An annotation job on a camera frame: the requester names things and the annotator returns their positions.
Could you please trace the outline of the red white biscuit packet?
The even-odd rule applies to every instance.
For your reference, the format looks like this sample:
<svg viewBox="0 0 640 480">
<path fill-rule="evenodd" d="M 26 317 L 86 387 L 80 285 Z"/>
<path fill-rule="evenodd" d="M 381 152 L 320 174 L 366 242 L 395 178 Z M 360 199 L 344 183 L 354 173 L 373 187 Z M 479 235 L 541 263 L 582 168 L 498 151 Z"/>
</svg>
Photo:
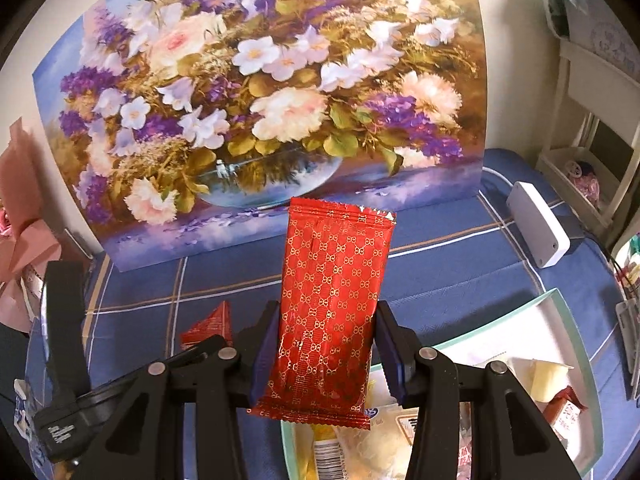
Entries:
<svg viewBox="0 0 640 480">
<path fill-rule="evenodd" d="M 567 448 L 570 436 L 578 427 L 580 414 L 587 410 L 588 406 L 580 402 L 575 390 L 567 386 L 551 399 L 542 414 L 564 448 Z"/>
</svg>

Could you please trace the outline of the clear bag white bun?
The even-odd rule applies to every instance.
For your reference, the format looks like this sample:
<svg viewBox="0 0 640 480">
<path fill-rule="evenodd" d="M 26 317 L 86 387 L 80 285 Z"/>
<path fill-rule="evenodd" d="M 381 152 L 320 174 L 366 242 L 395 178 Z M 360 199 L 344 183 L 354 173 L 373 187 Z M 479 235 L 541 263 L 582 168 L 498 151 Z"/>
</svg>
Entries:
<svg viewBox="0 0 640 480">
<path fill-rule="evenodd" d="M 380 370 L 370 375 L 364 412 L 369 429 L 335 427 L 349 479 L 403 479 L 410 462 L 419 410 L 405 410 Z"/>
</svg>

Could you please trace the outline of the red triangular snack packet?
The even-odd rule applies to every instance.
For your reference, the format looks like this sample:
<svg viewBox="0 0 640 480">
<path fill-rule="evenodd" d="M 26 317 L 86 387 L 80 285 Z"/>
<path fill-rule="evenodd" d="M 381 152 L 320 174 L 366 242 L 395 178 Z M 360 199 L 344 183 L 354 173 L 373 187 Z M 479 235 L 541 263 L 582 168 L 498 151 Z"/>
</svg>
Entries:
<svg viewBox="0 0 640 480">
<path fill-rule="evenodd" d="M 221 336 L 231 346 L 231 329 L 231 306 L 224 300 L 206 318 L 196 322 L 180 335 L 180 348 L 188 350 L 211 336 Z"/>
</svg>

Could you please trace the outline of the yellow cake snack packet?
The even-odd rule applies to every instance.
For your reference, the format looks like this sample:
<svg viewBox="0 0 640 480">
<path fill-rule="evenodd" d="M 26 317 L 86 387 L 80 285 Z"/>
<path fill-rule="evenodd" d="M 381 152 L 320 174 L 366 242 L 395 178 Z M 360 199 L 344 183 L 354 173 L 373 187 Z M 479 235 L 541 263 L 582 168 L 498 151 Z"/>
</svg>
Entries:
<svg viewBox="0 0 640 480">
<path fill-rule="evenodd" d="M 294 443 L 299 479 L 348 478 L 343 449 L 332 426 L 296 425 Z"/>
</svg>

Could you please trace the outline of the long red patterned packet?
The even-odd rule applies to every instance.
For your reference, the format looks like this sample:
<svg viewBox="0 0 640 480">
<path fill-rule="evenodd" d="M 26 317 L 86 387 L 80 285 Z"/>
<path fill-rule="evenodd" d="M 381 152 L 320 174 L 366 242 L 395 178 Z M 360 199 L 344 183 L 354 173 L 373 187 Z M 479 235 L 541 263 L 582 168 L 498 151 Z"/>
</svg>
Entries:
<svg viewBox="0 0 640 480">
<path fill-rule="evenodd" d="M 373 320 L 395 224 L 387 211 L 292 200 L 278 353 L 250 414 L 369 429 L 364 404 Z"/>
</svg>

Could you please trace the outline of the yellow jelly cup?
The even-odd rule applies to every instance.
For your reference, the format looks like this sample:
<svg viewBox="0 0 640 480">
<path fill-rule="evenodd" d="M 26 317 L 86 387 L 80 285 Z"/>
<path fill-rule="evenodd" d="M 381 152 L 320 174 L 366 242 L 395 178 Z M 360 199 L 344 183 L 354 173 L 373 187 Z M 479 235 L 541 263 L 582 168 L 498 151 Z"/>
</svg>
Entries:
<svg viewBox="0 0 640 480">
<path fill-rule="evenodd" d="M 568 385 L 573 367 L 543 360 L 508 359 L 508 367 L 529 396 L 538 403 L 548 403 Z"/>
</svg>

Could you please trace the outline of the crumpled blue white wrapper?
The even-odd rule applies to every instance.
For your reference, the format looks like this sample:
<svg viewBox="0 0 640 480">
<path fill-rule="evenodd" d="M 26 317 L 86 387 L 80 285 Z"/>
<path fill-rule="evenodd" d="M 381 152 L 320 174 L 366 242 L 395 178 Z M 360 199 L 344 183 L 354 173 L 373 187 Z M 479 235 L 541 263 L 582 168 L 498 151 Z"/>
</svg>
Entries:
<svg viewBox="0 0 640 480">
<path fill-rule="evenodd" d="M 35 467 L 42 468 L 44 455 L 36 435 L 32 418 L 38 411 L 38 403 L 32 393 L 32 388 L 25 379 L 16 378 L 13 383 L 15 392 L 14 427 L 18 434 L 27 442 L 30 458 Z"/>
</svg>

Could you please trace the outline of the smartphone on stand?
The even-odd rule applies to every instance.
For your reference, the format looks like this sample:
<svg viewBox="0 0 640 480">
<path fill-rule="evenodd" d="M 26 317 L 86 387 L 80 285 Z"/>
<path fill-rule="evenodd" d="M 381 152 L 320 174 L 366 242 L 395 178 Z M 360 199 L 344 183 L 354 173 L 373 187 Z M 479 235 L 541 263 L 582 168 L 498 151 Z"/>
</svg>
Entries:
<svg viewBox="0 0 640 480">
<path fill-rule="evenodd" d="M 627 365 L 630 370 L 634 366 L 634 356 L 636 355 L 636 342 L 638 338 L 638 322 L 634 318 L 634 315 L 636 314 L 636 305 L 636 300 L 627 299 L 616 304 L 615 307 L 617 322 L 620 326 L 620 333 L 623 338 Z"/>
</svg>

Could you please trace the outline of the pink paper flower bouquet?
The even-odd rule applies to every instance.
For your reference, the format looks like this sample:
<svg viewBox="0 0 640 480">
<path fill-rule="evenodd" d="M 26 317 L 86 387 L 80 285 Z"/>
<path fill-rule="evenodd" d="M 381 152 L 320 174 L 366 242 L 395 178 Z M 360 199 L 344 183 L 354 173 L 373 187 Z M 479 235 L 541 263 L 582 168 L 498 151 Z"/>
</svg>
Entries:
<svg viewBox="0 0 640 480">
<path fill-rule="evenodd" d="M 37 178 L 35 143 L 17 120 L 10 125 L 9 145 L 1 154 L 1 323 L 28 333 L 40 307 L 26 292 L 24 273 L 40 278 L 47 263 L 61 258 L 62 248 L 43 219 L 43 197 Z"/>
</svg>

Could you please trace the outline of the white rectangular device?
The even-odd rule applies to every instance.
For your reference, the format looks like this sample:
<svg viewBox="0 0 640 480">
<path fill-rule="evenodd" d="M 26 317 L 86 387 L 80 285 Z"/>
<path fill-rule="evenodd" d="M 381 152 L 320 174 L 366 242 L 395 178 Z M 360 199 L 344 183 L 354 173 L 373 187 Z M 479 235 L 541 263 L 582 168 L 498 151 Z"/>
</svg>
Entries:
<svg viewBox="0 0 640 480">
<path fill-rule="evenodd" d="M 533 183 L 516 181 L 506 199 L 512 217 L 539 269 L 555 266 L 570 249 L 570 238 Z"/>
</svg>

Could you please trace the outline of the white wooden shelf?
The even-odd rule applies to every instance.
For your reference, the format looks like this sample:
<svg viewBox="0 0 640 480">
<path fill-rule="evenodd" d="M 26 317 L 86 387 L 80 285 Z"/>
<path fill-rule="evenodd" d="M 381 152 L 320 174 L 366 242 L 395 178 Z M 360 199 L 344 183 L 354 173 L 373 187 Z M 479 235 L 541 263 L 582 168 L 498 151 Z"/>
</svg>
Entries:
<svg viewBox="0 0 640 480">
<path fill-rule="evenodd" d="M 619 177 L 593 151 L 597 134 L 605 129 L 612 131 L 614 145 L 623 148 Z M 587 198 L 570 180 L 570 162 L 585 162 L 594 170 L 600 186 L 596 200 Z M 588 229 L 607 236 L 616 219 L 628 210 L 638 168 L 638 81 L 595 53 L 561 40 L 550 126 L 544 134 L 536 169 Z"/>
</svg>

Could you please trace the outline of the floral still life painting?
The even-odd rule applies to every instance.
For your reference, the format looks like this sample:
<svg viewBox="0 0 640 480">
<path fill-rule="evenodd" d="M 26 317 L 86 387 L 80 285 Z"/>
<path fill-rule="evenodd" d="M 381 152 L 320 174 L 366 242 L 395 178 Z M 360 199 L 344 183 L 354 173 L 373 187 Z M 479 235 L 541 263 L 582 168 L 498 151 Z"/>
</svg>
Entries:
<svg viewBox="0 0 640 480">
<path fill-rule="evenodd" d="M 278 236 L 298 196 L 400 211 L 480 185 L 478 0 L 98 0 L 32 78 L 123 271 Z"/>
</svg>

